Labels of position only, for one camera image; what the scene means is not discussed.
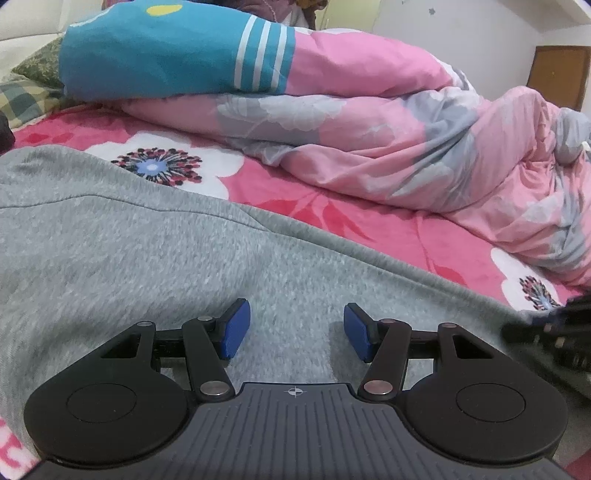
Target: green pillow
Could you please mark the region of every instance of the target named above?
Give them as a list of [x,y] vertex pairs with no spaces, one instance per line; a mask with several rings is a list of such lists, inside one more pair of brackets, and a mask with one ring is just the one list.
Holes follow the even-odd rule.
[[61,41],[62,37],[58,37],[49,42],[14,67],[12,71],[49,87],[64,88],[60,82],[58,68]]

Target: pink bed sheet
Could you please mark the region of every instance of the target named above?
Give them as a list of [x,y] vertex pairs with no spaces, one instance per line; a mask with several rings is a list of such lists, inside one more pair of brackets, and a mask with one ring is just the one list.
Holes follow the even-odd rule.
[[[209,140],[166,131],[119,112],[70,109],[15,136],[17,147],[60,144],[127,170],[156,156],[172,158],[171,151],[180,153],[182,168],[171,160],[170,171],[154,172],[147,179],[287,215],[517,310],[544,310],[579,293],[439,215],[377,205],[306,185],[280,168],[263,166]],[[33,464],[34,457],[0,418],[0,473],[18,478]],[[591,479],[591,452],[572,469],[579,480]]]

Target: white wall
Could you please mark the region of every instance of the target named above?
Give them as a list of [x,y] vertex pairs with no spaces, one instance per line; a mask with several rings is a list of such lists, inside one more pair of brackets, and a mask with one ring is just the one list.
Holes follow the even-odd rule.
[[430,51],[492,100],[527,83],[547,13],[541,0],[382,0],[374,33]]
[[[541,45],[586,45],[591,46],[591,25],[561,28],[543,34]],[[587,81],[587,94],[581,111],[591,118],[591,76]]]

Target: white stripe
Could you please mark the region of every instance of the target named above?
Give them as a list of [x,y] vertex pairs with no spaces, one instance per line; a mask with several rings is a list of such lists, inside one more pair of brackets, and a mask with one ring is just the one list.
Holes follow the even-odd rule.
[[283,63],[283,55],[285,54],[285,45],[287,44],[287,27],[281,26],[281,34],[279,35],[279,45],[277,45],[277,56],[275,57],[275,65],[273,65],[273,78],[271,79],[271,91],[275,92],[279,87],[279,75],[281,73],[281,64]]
[[252,77],[252,91],[258,92],[261,86],[261,71],[262,64],[265,57],[265,50],[267,49],[267,41],[269,40],[269,30],[271,29],[271,22],[265,21],[265,26],[262,28],[261,41],[259,42],[259,49],[256,53],[255,60],[255,74]]
[[246,27],[242,32],[242,38],[240,39],[240,45],[238,46],[238,54],[236,55],[236,67],[234,69],[234,87],[240,90],[242,84],[242,66],[244,64],[244,55],[246,54],[246,46],[248,45],[248,39],[251,36],[252,26],[258,17],[251,15],[246,22]]

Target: flower stamen print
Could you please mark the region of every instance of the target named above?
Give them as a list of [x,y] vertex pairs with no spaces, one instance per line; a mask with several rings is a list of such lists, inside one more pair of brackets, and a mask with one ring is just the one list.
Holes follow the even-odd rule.
[[525,278],[520,278],[519,283],[525,294],[525,299],[533,303],[536,310],[551,310],[560,307],[545,285],[537,278],[528,275]]
[[186,181],[200,183],[202,177],[194,170],[201,162],[200,157],[192,157],[184,150],[158,147],[138,148],[111,161],[146,180],[168,187],[181,186]]

